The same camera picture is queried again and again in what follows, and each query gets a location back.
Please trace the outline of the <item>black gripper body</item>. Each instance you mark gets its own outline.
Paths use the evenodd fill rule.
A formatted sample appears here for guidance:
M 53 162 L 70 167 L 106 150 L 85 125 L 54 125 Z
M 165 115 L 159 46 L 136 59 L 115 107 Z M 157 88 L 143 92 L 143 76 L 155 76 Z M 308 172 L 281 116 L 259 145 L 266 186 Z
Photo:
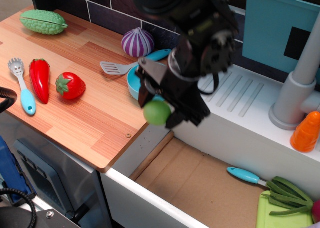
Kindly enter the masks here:
M 181 110 L 185 114 L 184 121 L 198 126 L 211 114 L 202 99 L 197 81 L 180 79 L 168 66 L 145 57 L 138 59 L 138 65 L 135 74 L 140 82 L 148 80 L 156 90 L 156 95 L 173 106 L 174 111 Z

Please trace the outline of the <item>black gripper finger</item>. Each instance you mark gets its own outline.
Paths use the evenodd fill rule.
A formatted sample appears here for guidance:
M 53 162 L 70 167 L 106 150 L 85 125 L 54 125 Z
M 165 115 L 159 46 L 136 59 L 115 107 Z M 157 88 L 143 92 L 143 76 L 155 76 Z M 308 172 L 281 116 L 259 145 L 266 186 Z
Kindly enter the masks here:
M 173 129 L 186 119 L 186 115 L 179 109 L 176 109 L 167 119 L 165 127 Z
M 143 108 L 156 96 L 156 90 L 148 80 L 143 80 L 139 89 L 138 103 Z

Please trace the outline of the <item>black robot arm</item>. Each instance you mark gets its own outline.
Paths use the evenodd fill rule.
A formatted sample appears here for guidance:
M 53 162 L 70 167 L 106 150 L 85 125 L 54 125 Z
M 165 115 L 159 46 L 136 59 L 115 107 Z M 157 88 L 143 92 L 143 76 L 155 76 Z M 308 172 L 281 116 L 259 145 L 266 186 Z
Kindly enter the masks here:
M 133 0 L 147 17 L 163 19 L 180 33 L 179 43 L 168 56 L 167 65 L 148 58 L 138 60 L 140 79 L 138 102 L 146 108 L 161 96 L 174 109 L 165 126 L 173 129 L 186 121 L 198 126 L 210 110 L 198 87 L 199 80 L 213 77 L 213 89 L 220 84 L 219 73 L 232 65 L 238 23 L 228 0 Z

